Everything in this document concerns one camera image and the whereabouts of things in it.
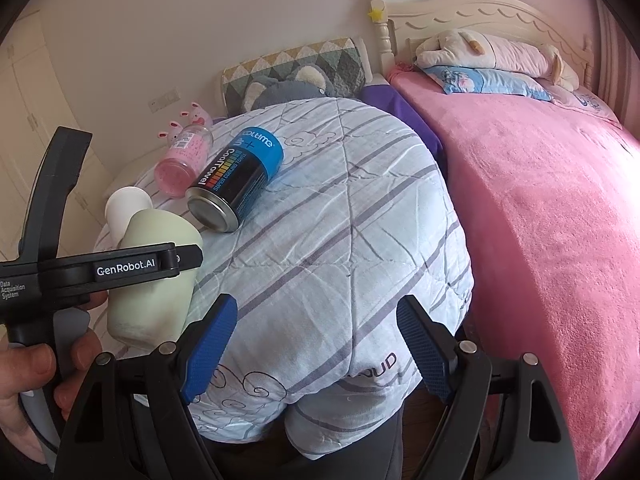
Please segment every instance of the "hand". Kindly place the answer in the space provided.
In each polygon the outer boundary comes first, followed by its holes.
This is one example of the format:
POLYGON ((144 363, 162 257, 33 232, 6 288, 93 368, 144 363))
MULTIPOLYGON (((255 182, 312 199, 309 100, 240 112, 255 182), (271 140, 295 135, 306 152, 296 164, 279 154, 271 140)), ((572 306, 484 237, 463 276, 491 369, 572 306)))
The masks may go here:
MULTIPOLYGON (((106 292, 97 292, 91 295, 91 301, 82 308, 90 310, 106 300, 106 292)), ((40 443, 18 406, 18 393, 37 390, 47 384, 56 372, 56 356, 45 344, 11 350, 7 347, 5 336, 0 342, 0 430, 21 453, 35 462, 44 463, 40 443)), ((87 370, 101 351, 100 340, 92 330, 73 344, 71 358, 78 371, 54 392, 56 404, 62 410, 65 420, 87 370)))

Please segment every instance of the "pink bedspread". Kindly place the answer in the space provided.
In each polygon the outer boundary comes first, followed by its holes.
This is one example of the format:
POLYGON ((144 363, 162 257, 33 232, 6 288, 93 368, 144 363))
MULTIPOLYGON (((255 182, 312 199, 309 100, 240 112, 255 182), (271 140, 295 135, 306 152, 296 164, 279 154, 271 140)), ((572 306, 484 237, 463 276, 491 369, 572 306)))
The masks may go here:
POLYGON ((484 349, 540 357, 595 478, 640 411, 638 142, 547 102, 391 83, 445 145, 484 349))

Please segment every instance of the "diamond patterned pillow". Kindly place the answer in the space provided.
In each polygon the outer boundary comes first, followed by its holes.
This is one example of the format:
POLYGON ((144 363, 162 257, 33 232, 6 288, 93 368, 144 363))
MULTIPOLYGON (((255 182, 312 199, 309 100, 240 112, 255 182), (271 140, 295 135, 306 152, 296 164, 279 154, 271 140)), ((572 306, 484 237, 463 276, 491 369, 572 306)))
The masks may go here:
POLYGON ((365 73, 351 38, 322 41, 290 48, 227 68, 222 93, 229 117, 242 113, 244 92, 258 76, 284 80, 301 65, 318 65, 334 84, 336 97, 355 97, 364 86, 365 73))

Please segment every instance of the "can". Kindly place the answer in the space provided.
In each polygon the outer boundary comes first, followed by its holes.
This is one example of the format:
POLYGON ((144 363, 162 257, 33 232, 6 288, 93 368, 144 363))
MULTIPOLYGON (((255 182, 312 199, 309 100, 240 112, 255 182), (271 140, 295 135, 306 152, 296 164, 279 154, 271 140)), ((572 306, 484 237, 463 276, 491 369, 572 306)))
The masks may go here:
POLYGON ((277 173, 283 156, 273 134, 263 128, 245 128, 187 190, 189 211, 214 231, 235 231, 277 173))

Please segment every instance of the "gray pants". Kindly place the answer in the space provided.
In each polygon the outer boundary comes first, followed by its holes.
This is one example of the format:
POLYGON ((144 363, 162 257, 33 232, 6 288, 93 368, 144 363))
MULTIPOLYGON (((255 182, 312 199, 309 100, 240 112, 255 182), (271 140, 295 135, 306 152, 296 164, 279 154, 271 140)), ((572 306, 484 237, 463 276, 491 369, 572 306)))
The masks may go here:
MULTIPOLYGON (((134 418, 140 437, 154 440, 155 436, 147 433, 153 428, 149 409, 141 404, 139 407, 134 409, 134 418)), ((266 441, 254 444, 204 441, 224 480, 400 480, 402 476, 402 408, 366 437, 318 460, 295 451, 282 424, 276 424, 273 433, 266 441)), ((161 458, 151 462, 160 461, 164 462, 161 458)), ((160 473, 153 475, 154 480, 163 477, 160 473)))

